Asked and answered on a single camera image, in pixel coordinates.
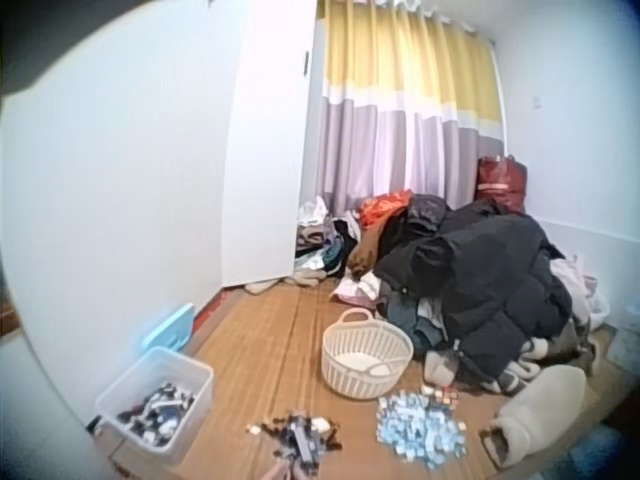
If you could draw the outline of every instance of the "curtain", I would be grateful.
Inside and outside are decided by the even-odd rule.
[[[456,25],[373,0],[326,0],[317,194],[335,214],[410,188],[457,208],[477,160],[502,155],[491,47]]]

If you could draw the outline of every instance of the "curtain rod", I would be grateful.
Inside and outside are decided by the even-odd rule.
[[[348,0],[326,0],[326,1],[329,2],[329,3],[330,2],[346,3]],[[373,2],[376,7],[383,7],[383,8],[389,8],[389,7],[398,8],[399,6],[404,6],[404,8],[408,12],[421,13],[425,17],[431,18],[431,19],[436,19],[437,18],[442,23],[446,23],[446,24],[449,24],[449,25],[457,23],[467,33],[478,33],[478,30],[473,28],[468,23],[457,21],[457,20],[453,20],[452,18],[447,17],[446,15],[442,15],[438,11],[438,4],[434,5],[431,8],[431,10],[426,10],[424,8],[424,5],[422,5],[422,1],[421,0],[352,0],[352,1],[353,1],[353,3],[357,3],[357,4],[360,4],[360,5],[369,5],[370,2]]]

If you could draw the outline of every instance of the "black puffer jacket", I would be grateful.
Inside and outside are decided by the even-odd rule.
[[[403,238],[408,224],[386,229],[381,243]],[[549,267],[562,255],[531,217],[480,201],[447,212],[435,233],[408,236],[374,273],[394,290],[442,298],[449,341],[480,381],[495,380],[526,340],[557,335],[569,319],[571,297]]]

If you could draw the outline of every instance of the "yellow curtain stripe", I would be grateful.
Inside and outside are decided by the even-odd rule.
[[[405,9],[327,0],[325,79],[330,86],[377,87],[451,103],[501,122],[487,42]]]

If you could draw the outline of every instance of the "bamboo mat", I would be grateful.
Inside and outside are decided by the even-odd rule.
[[[162,466],[128,442],[113,453],[112,460],[149,480],[259,479],[273,466],[272,452],[278,445],[264,434],[245,433],[247,424],[302,409],[341,425],[338,439],[344,448],[322,459],[321,480],[475,480],[496,473],[508,479],[528,478],[605,418],[637,384],[635,378],[604,361],[596,377],[589,380],[575,428],[554,447],[506,472],[496,472],[478,435],[506,399],[489,393],[461,393],[454,416],[468,426],[468,453],[429,471],[420,461],[403,462],[389,447],[376,442],[376,401],[341,397],[324,383],[322,332],[349,308],[329,299],[334,287],[332,281],[312,289],[277,285],[260,296],[242,296],[194,355],[214,369],[213,408],[182,463]],[[602,330],[597,338],[606,352],[611,332]],[[422,366],[413,361],[392,392],[418,391],[421,384]]]

